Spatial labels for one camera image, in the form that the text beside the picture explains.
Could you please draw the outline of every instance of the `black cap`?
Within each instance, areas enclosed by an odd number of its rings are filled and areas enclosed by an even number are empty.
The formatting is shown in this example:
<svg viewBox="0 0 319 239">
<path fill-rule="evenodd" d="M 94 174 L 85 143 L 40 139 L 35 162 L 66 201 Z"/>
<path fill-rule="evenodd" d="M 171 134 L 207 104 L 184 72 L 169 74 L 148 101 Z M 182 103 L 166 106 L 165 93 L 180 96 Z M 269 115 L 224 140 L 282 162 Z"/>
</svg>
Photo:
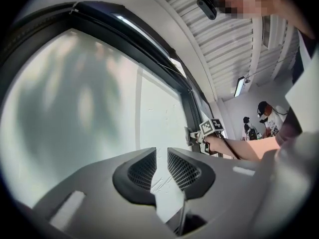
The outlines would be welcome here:
<svg viewBox="0 0 319 239">
<path fill-rule="evenodd" d="M 248 118 L 248 117 L 244 117 L 243 121 L 244 121 L 244 123 L 246 124 L 246 123 L 249 122 L 249 118 Z"/>
<path fill-rule="evenodd" d="M 258 110 L 261 113 L 261 115 L 264 114 L 267 105 L 268 103 L 266 101 L 262 101 L 258 104 Z"/>
</svg>

